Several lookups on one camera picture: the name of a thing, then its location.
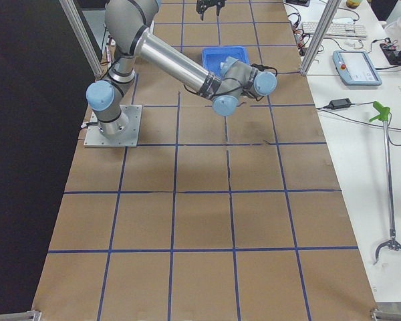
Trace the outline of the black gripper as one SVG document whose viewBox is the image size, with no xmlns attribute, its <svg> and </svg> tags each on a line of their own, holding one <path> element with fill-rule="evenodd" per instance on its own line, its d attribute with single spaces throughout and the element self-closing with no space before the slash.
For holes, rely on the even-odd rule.
<svg viewBox="0 0 401 321">
<path fill-rule="evenodd" d="M 196 12 L 199 12 L 200 20 L 204 21 L 204 12 L 210 7 L 216 7 L 216 15 L 220 15 L 221 9 L 225 6 L 225 0 L 197 0 Z"/>
</svg>

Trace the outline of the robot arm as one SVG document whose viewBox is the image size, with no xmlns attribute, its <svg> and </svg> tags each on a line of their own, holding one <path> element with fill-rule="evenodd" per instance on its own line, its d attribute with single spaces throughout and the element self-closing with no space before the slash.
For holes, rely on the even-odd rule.
<svg viewBox="0 0 401 321">
<path fill-rule="evenodd" d="M 105 24 L 116 42 L 115 61 L 104 77 L 86 90 L 88 104 L 97 118 L 98 132 L 105 138 L 117 137 L 128 129 L 130 117 L 120 102 L 134 79 L 136 58 L 155 65 L 195 95 L 210 100 L 213 110 L 221 116 L 230 116 L 241 96 L 261 99 L 276 89 L 276 75 L 265 66 L 250 66 L 227 57 L 220 76 L 216 76 L 156 37 L 150 26 L 160 5 L 159 1 L 106 3 Z"/>
</svg>

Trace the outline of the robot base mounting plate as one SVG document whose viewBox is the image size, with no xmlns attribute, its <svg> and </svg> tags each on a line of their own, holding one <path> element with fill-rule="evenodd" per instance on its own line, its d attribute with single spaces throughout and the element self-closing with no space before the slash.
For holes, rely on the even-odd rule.
<svg viewBox="0 0 401 321">
<path fill-rule="evenodd" d="M 92 112 L 84 146 L 88 148 L 135 148 L 138 145 L 142 105 L 121 105 L 121 115 L 114 122 L 99 122 Z"/>
</svg>

